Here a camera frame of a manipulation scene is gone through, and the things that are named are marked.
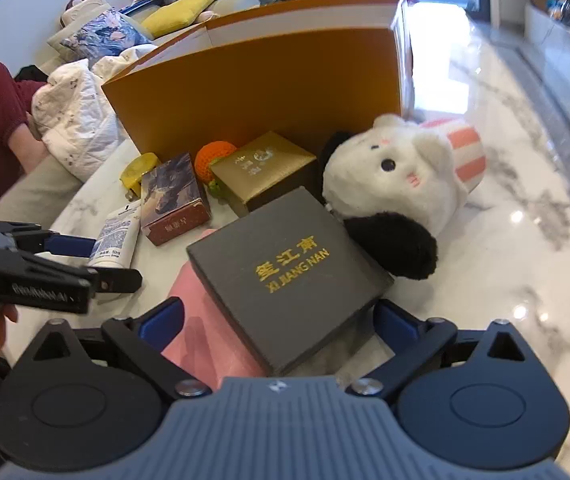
yellow pillow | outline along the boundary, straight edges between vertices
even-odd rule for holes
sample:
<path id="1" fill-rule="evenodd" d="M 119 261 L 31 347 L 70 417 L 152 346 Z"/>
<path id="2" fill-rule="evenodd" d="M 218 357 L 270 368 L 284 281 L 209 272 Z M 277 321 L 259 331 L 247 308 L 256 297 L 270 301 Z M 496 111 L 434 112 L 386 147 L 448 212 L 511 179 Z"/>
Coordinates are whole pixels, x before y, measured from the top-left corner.
<path id="1" fill-rule="evenodd" d="M 198 15 L 207 9 L 214 0 L 178 0 L 173 4 L 161 7 L 142 23 L 143 27 L 153 35 L 160 38 L 176 30 L 191 25 Z"/>

plush toy eye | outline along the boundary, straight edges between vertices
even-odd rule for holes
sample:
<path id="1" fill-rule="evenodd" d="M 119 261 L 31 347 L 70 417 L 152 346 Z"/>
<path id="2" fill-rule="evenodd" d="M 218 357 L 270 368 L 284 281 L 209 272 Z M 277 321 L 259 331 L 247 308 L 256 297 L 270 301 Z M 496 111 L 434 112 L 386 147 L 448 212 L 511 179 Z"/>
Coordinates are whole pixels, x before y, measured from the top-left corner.
<path id="1" fill-rule="evenodd" d="M 383 159 L 383 162 L 380 163 L 380 167 L 383 171 L 394 171 L 396 168 L 396 162 L 391 158 L 385 158 Z"/>

orange ball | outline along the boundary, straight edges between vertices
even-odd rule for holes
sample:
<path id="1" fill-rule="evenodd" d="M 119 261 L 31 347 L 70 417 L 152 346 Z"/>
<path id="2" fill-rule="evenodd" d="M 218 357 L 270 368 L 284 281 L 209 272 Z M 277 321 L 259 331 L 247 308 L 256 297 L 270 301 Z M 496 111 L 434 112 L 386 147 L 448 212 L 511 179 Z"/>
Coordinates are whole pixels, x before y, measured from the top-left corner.
<path id="1" fill-rule="evenodd" d="M 209 165 L 216 159 L 231 155 L 236 151 L 236 146 L 226 140 L 215 140 L 205 144 L 196 154 L 194 160 L 194 170 L 196 176 L 204 184 L 209 184 L 214 180 L 214 174 L 209 169 Z"/>

white marble surface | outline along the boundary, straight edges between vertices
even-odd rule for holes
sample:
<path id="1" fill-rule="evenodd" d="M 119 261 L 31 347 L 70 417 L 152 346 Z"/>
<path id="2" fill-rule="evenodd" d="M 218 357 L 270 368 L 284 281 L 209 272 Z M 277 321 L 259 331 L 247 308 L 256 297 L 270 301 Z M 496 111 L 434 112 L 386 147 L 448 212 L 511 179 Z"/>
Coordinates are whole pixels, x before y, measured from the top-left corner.
<path id="1" fill-rule="evenodd" d="M 440 236 L 436 273 L 423 282 L 399 279 L 388 295 L 417 317 L 443 316 L 460 328 L 482 329 L 510 319 L 532 345 L 570 405 L 570 195 L 527 97 L 461 9 L 419 4 L 411 9 L 416 105 L 426 118 L 463 114 L 478 129 L 488 152 L 484 181 Z M 130 142 L 100 168 L 52 227 L 95 237 L 104 218 L 125 203 L 118 182 L 136 155 Z M 213 226 L 235 216 L 212 202 Z M 93 304 L 75 326 L 95 326 L 114 314 L 137 316 L 167 296 L 185 247 L 202 229 L 155 248 L 139 237 L 133 266 L 143 274 L 135 295 Z M 15 359 L 48 317 L 21 309 L 10 328 Z M 367 373 L 389 355 L 372 338 L 344 374 Z M 559 463 L 570 473 L 570 433 Z"/>

yellow tape measure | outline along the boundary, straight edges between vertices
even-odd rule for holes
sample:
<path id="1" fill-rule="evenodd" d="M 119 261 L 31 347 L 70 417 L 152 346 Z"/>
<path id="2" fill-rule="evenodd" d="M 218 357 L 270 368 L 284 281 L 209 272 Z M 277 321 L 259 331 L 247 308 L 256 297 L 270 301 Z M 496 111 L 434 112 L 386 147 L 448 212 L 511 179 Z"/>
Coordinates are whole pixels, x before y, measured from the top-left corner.
<path id="1" fill-rule="evenodd" d="M 127 189 L 127 198 L 130 200 L 140 198 L 140 180 L 145 173 L 152 171 L 160 163 L 154 153 L 143 153 L 129 163 L 125 171 L 120 174 L 120 181 Z"/>

